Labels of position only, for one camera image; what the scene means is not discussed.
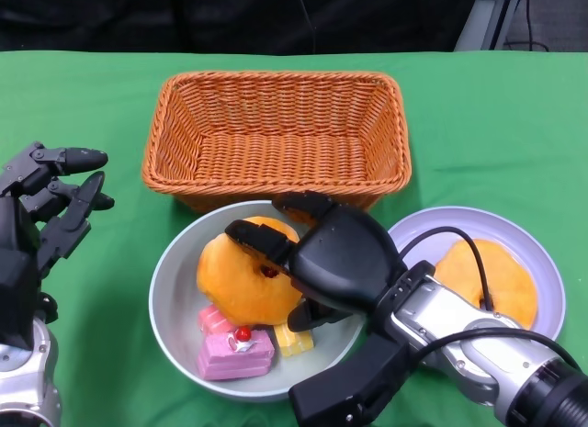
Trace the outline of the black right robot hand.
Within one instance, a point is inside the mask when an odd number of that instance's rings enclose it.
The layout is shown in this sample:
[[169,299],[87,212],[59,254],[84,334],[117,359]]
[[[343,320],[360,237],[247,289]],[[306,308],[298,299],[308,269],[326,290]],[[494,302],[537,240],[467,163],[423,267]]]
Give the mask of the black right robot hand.
[[287,275],[305,297],[288,315],[291,331],[372,313],[407,269],[388,232],[359,208],[311,191],[282,194],[272,205],[308,226],[298,242],[244,219],[225,232],[263,266]]

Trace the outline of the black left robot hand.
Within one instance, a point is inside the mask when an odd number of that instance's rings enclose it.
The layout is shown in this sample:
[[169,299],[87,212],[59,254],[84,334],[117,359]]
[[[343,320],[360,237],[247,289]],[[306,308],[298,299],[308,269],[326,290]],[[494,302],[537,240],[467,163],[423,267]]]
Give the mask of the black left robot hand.
[[35,141],[3,165],[1,247],[28,254],[45,278],[91,230],[90,214],[114,207],[102,193],[107,162],[99,150]]

